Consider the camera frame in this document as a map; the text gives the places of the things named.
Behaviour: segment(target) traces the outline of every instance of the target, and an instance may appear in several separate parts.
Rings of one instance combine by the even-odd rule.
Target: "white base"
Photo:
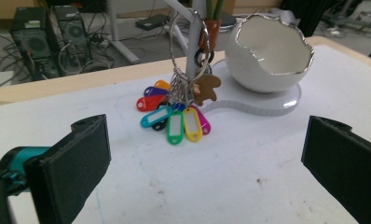
[[[202,113],[216,108],[233,108],[260,116],[281,116],[293,111],[301,97],[298,84],[286,91],[273,93],[248,91],[232,77],[224,60],[213,66],[213,74],[221,79],[221,86],[214,89],[218,100],[205,103]]]

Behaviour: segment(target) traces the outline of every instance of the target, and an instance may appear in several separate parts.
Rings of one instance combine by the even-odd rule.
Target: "grey floor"
[[[357,7],[356,11],[349,18],[347,18],[345,26],[341,26],[337,29],[328,29],[329,27],[326,25],[326,23],[321,22],[317,27],[314,35],[325,36],[333,41],[336,41],[339,44],[361,52],[364,55],[369,55],[369,53],[371,52],[371,27],[368,27],[365,24],[369,24],[370,18],[362,17],[362,24],[360,24],[359,22],[353,22],[356,21],[355,19],[361,11],[371,11],[371,1],[363,1]],[[89,25],[91,18],[92,14],[83,15],[83,20],[87,24],[87,26]],[[135,27],[134,23],[136,21],[137,19],[126,19],[119,20],[117,22],[119,39],[122,40],[121,42],[125,46],[127,46],[137,57],[139,57],[142,63],[151,63],[155,61],[170,59],[169,36],[165,32],[165,30],[159,27],[152,31],[143,31]],[[59,29],[55,22],[53,22],[53,26],[54,30],[58,33]],[[182,31],[184,31],[186,35],[186,24],[184,24],[183,22],[179,22],[179,27]],[[102,14],[98,14],[95,17],[92,25],[90,26],[89,32],[93,33],[95,31],[98,31],[96,32],[97,35],[103,34],[103,36],[106,36],[105,34],[110,33],[110,25],[108,24],[108,19],[105,19],[104,15]],[[229,34],[230,32],[220,33],[216,50],[224,50],[226,48],[227,38]],[[0,31],[0,35],[9,39],[6,40],[0,37],[0,71],[16,70],[14,74],[17,75],[15,78],[12,79],[11,77],[0,78],[0,84],[9,79],[11,80],[5,83],[3,86],[31,81],[31,79],[28,77],[26,69],[20,69],[20,67],[22,67],[21,62],[19,62],[18,64],[12,64],[15,62],[12,57],[8,57],[3,60],[3,57],[6,57],[8,55],[7,51],[16,52],[16,50],[7,49],[7,51],[5,51],[4,47],[9,48],[9,41],[11,41],[12,39],[7,31]],[[104,41],[101,45],[99,45],[99,47],[94,46],[92,54],[97,59],[95,60],[96,63],[113,65],[112,67],[130,65],[130,63],[123,56],[121,56],[112,46],[107,44],[107,41]],[[176,57],[184,56],[184,53],[182,52],[178,44],[175,45],[174,54]],[[70,67],[68,70],[76,71],[77,67]]]

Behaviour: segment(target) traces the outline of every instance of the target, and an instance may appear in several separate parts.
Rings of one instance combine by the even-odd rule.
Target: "ceramic bowl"
[[[308,72],[313,48],[299,29],[281,20],[254,14],[229,37],[226,62],[232,76],[256,92],[284,91]]]

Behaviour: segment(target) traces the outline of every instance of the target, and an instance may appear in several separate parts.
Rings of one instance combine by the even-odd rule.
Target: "purple key tag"
[[[190,107],[193,107],[194,109],[197,110],[200,126],[202,127],[203,135],[206,135],[206,134],[210,133],[212,127],[211,127],[209,121],[203,116],[202,112],[200,112],[199,109],[196,106],[190,105]]]
[[[157,87],[147,87],[144,91],[144,96],[153,96],[153,95],[166,95],[168,94],[167,90],[157,88]]]

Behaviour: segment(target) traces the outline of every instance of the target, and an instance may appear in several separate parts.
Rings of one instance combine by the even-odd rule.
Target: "key ring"
[[[205,62],[208,62],[209,61],[209,57],[210,57],[210,44],[209,44],[209,33],[208,33],[208,28],[206,26],[206,23],[203,21],[203,19],[200,17],[199,13],[196,11],[196,10],[193,10],[192,8],[189,8],[188,10],[190,10],[192,13],[194,13],[195,17],[202,23],[203,25],[203,34],[205,35],[205,43],[206,43],[206,49],[207,49],[207,53],[205,54]],[[207,67],[207,63],[204,63],[203,66],[201,67],[200,71],[199,71],[199,74],[194,77],[194,78],[190,78],[190,77],[187,77],[186,74],[184,72],[182,72],[182,70],[179,68],[179,66],[177,66],[177,63],[176,61],[174,60],[174,54],[173,54],[173,28],[174,28],[174,25],[177,23],[177,21],[183,17],[182,14],[178,13],[176,15],[176,17],[174,18],[173,22],[172,22],[172,26],[171,26],[171,29],[170,29],[170,39],[171,41],[169,42],[169,49],[170,49],[170,52],[171,52],[171,57],[172,57],[172,62],[173,62],[173,65],[174,65],[174,69],[176,69],[179,74],[181,75],[184,75],[184,77],[186,77],[186,81],[188,82],[192,82],[192,81],[196,81],[198,80],[205,72],[206,70],[206,67]]]

